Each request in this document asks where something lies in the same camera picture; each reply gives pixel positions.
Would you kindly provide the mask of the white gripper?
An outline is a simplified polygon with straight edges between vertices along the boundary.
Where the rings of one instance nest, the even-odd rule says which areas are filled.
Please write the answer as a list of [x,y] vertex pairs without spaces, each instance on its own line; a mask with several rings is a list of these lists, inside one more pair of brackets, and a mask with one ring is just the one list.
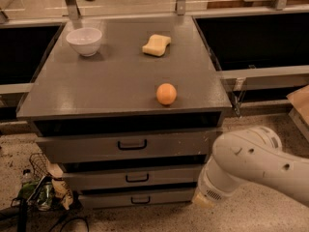
[[236,190],[236,182],[221,170],[204,168],[198,179],[198,189],[192,202],[202,208],[213,208],[213,203],[220,203],[230,198]]

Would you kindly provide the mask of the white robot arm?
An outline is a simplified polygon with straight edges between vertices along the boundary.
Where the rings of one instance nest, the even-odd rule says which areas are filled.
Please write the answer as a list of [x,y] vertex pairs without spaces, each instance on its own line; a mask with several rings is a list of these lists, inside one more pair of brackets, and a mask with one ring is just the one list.
[[224,132],[214,140],[192,202],[210,208],[249,182],[309,206],[309,159],[285,153],[277,133],[264,126]]

